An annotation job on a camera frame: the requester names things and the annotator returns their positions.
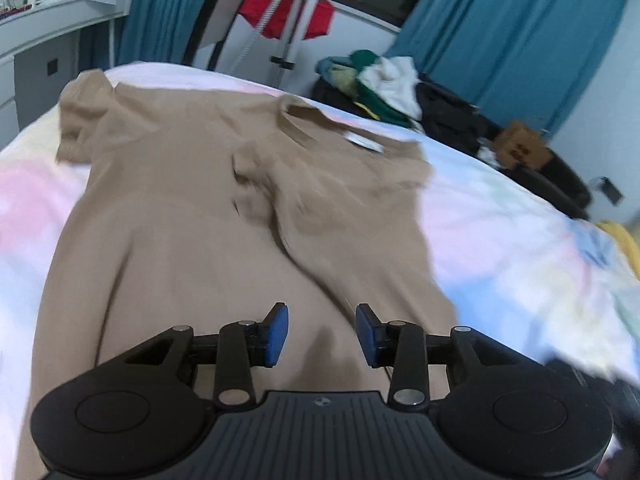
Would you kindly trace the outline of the wall power socket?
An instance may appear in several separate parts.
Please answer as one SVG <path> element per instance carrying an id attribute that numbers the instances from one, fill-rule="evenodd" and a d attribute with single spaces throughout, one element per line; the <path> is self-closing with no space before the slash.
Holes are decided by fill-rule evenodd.
<path id="1" fill-rule="evenodd" d="M 613 206 L 617 206 L 624 198 L 620 189 L 608 177 L 600 179 L 600 191 Z"/>

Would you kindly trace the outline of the pile of clothes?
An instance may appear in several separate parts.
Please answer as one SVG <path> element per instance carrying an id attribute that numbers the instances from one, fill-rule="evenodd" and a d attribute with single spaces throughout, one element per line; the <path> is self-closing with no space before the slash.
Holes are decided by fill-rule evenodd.
<path id="1" fill-rule="evenodd" d="M 386 58 L 370 50 L 322 58 L 312 98 L 354 115 L 401 127 L 476 125 L 474 106 L 439 84 L 420 78 L 408 56 Z"/>

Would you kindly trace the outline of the blue curtain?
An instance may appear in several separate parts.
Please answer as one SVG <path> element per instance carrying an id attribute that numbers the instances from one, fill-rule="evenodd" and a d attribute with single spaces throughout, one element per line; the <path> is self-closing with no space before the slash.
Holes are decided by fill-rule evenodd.
<path id="1" fill-rule="evenodd" d="M 588 87 L 627 0 L 419 0 L 387 51 L 476 105 L 555 134 Z"/>
<path id="2" fill-rule="evenodd" d="M 115 64 L 181 63 L 204 1 L 131 0 L 129 14 L 115 22 Z"/>

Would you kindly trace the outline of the tan t-shirt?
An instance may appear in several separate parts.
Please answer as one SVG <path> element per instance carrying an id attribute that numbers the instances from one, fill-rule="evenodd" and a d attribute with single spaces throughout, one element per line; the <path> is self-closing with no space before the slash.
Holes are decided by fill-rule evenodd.
<path id="1" fill-rule="evenodd" d="M 445 335 L 416 205 L 419 144 L 352 142 L 297 96 L 112 84 L 81 74 L 58 101 L 58 158 L 90 166 L 44 285 L 29 399 L 175 325 L 210 333 L 290 309 L 261 389 L 384 389 L 354 332 L 358 304 Z"/>

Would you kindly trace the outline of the left blue curtain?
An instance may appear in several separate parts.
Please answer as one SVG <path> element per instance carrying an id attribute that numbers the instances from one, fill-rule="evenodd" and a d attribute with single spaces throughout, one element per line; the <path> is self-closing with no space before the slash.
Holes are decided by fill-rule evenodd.
<path id="1" fill-rule="evenodd" d="M 131 0 L 129 14 L 115 22 L 115 64 L 181 63 L 204 1 Z"/>

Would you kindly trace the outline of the pastel tie-dye bed cover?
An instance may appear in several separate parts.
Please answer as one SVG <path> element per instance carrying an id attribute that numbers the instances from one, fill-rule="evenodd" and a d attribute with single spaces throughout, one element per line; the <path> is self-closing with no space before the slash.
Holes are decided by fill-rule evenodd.
<path id="1" fill-rule="evenodd" d="M 112 84 L 290 96 L 163 63 Z M 29 399 L 44 285 L 90 166 L 58 158 L 58 102 L 1 154 L 1 474 L 6 479 L 600 479 L 639 473 L 639 281 L 613 237 L 478 160 L 297 96 L 350 140 L 419 144 L 416 205 L 454 305 L 424 330 L 427 407 L 384 389 L 261 389 L 214 402 L 218 333 L 175 325 Z"/>

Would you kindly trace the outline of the brown paper bag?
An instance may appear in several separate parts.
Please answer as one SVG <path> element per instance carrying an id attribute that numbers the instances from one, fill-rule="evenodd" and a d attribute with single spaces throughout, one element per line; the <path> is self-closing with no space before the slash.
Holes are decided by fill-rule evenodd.
<path id="1" fill-rule="evenodd" d="M 552 153 L 538 132 L 519 120 L 512 120 L 492 141 L 498 162 L 508 169 L 525 166 L 539 170 L 552 159 Z"/>

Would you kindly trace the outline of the beige ironing board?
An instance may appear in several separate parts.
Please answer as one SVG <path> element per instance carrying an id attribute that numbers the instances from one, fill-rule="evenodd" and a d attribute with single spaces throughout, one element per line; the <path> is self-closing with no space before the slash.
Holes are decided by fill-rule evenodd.
<path id="1" fill-rule="evenodd" d="M 198 50 L 209 49 L 205 68 L 211 72 L 216 68 L 243 1 L 204 0 L 186 45 L 182 65 L 192 66 Z"/>

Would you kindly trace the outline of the yellow knitted pillow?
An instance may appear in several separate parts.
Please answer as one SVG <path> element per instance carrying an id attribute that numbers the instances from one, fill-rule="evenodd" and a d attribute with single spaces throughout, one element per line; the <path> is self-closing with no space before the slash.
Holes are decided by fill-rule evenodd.
<path id="1" fill-rule="evenodd" d="M 599 221 L 596 226 L 613 237 L 617 247 L 626 257 L 629 267 L 634 271 L 634 275 L 636 278 L 640 278 L 640 248 L 631 232 L 611 220 Z"/>

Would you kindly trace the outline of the black sofa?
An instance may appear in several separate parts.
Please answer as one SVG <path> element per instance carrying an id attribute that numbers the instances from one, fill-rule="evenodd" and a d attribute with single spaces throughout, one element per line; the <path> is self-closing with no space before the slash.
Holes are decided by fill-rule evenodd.
<path id="1" fill-rule="evenodd" d="M 477 158 L 480 150 L 497 139 L 501 128 L 477 108 L 440 84 L 424 79 L 416 85 L 416 99 L 423 112 L 421 126 L 430 138 L 465 155 Z M 587 220 L 591 193 L 584 181 L 557 154 L 541 168 L 521 162 L 499 171 L 543 198 L 572 219 Z"/>

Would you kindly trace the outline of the white dressing table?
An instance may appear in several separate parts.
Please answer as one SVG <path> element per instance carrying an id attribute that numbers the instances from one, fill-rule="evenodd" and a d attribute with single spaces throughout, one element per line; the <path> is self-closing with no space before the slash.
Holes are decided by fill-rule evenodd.
<path id="1" fill-rule="evenodd" d="M 58 102 L 79 73 L 80 33 L 107 24 L 108 65 L 116 61 L 115 25 L 132 0 L 48 0 L 1 22 L 1 145 Z"/>

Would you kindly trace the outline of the right blue curtain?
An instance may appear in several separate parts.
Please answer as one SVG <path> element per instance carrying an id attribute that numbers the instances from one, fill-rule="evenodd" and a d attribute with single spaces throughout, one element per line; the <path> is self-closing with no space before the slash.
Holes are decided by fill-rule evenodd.
<path id="1" fill-rule="evenodd" d="M 588 87 L 627 0 L 419 0 L 387 51 L 476 105 L 555 134 Z"/>

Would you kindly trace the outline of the red garment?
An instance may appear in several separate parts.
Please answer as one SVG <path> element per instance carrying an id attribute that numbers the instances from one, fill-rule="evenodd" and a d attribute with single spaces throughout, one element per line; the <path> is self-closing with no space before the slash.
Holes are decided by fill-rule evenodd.
<path id="1" fill-rule="evenodd" d="M 250 26 L 256 28 L 270 3 L 271 0 L 244 0 L 240 6 L 239 14 Z M 292 11 L 293 3 L 294 0 L 282 0 L 279 3 L 277 10 L 274 11 L 267 25 L 262 30 L 262 36 L 267 39 L 281 38 L 286 19 Z M 326 36 L 330 31 L 334 12 L 334 5 L 330 3 L 329 0 L 320 0 L 314 8 L 314 13 L 311 15 L 304 39 L 308 40 Z"/>

